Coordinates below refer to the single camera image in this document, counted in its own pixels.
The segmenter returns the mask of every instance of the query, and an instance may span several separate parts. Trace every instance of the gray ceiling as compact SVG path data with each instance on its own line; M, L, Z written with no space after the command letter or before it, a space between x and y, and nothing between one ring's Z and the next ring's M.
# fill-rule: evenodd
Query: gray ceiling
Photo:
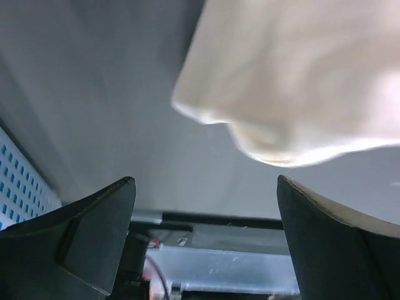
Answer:
M400 150L302 169L241 154L170 107L200 0L0 1L0 118L68 202L130 175L137 208L279 218L287 174L400 223Z

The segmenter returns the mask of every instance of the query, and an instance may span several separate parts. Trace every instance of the white cloth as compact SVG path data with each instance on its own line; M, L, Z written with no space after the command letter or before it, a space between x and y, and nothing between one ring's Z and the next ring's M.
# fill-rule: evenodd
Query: white cloth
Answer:
M172 105L278 166L400 143L400 0L210 0Z

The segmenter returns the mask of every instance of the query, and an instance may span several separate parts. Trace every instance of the perforated metal panel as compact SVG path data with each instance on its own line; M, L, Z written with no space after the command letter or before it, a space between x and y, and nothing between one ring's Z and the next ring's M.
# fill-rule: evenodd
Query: perforated metal panel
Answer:
M60 207L56 194L0 128L0 229Z

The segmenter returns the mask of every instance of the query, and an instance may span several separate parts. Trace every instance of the metal plate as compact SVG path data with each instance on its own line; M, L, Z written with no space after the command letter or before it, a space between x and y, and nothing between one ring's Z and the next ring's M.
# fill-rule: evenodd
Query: metal plate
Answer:
M167 246L148 254L168 284L180 284L185 291L299 294L290 256ZM152 293L163 293L156 281Z

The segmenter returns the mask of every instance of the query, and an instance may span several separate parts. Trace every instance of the gray surface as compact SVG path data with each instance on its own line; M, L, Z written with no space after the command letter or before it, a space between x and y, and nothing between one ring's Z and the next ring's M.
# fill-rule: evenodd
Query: gray surface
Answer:
M131 175L137 208L279 218L278 174L400 223L400 152L252 161L169 104L197 0L0 2L0 118L64 201Z
M147 253L169 285L181 284L184 291L299 294L290 256L179 247ZM153 290L157 294L161 287Z

